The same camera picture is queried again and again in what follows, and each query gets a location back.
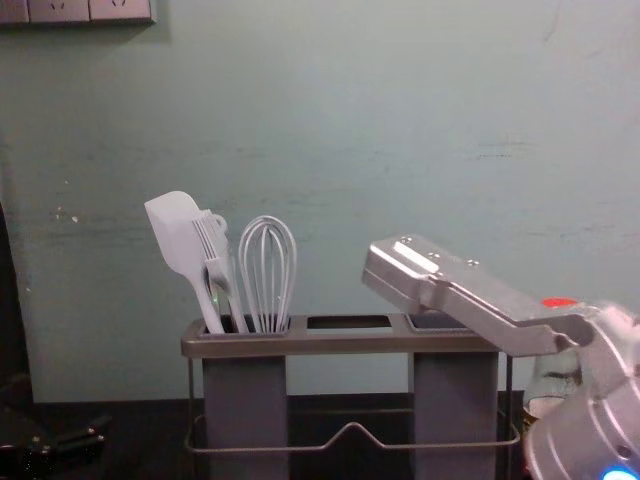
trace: electrical outlet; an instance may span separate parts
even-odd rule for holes
[[[28,22],[27,0],[0,0],[0,25]]]
[[[153,23],[151,0],[89,0],[91,21]]]
[[[31,23],[81,23],[89,21],[87,0],[29,0]]]

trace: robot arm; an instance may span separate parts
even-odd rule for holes
[[[611,303],[550,310],[416,235],[371,244],[363,282],[407,313],[443,311],[512,356],[576,347],[585,384],[529,431],[532,474],[640,479],[640,325],[629,312]]]

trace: gray container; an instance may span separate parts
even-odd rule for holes
[[[414,444],[387,445],[349,422],[324,445],[288,445],[287,355],[399,352],[409,353]],[[208,448],[190,438],[187,448],[211,456],[210,480],[287,480],[289,453],[326,450],[350,429],[383,450],[414,450],[415,480],[493,480],[496,447],[519,441],[496,441],[496,348],[442,315],[298,316],[266,335],[211,335],[198,320],[182,354],[191,398],[192,362],[202,360]]]

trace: blue light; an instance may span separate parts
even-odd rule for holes
[[[602,480],[640,480],[629,470],[613,469],[604,474]]]

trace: screw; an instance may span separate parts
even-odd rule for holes
[[[623,460],[629,460],[631,458],[631,449],[625,445],[620,445],[616,451],[618,452],[618,456]]]

